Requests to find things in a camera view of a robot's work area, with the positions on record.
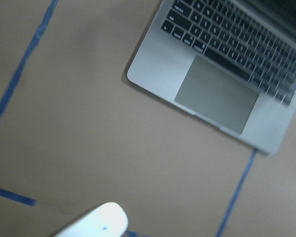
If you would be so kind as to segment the grey laptop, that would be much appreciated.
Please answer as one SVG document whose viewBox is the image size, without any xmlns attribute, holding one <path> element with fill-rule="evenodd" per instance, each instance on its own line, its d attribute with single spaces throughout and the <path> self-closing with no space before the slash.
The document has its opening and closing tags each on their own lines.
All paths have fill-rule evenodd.
<svg viewBox="0 0 296 237">
<path fill-rule="evenodd" d="M 163 0 L 126 76 L 274 155 L 296 110 L 296 0 Z"/>
</svg>

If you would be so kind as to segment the white computer mouse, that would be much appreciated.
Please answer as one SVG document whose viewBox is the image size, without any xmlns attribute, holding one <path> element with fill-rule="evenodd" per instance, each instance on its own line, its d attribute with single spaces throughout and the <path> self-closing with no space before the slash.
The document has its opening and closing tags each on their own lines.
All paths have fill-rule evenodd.
<svg viewBox="0 0 296 237">
<path fill-rule="evenodd" d="M 116 202 L 104 203 L 55 234 L 56 237 L 120 237 L 128 227 L 128 217 Z"/>
</svg>

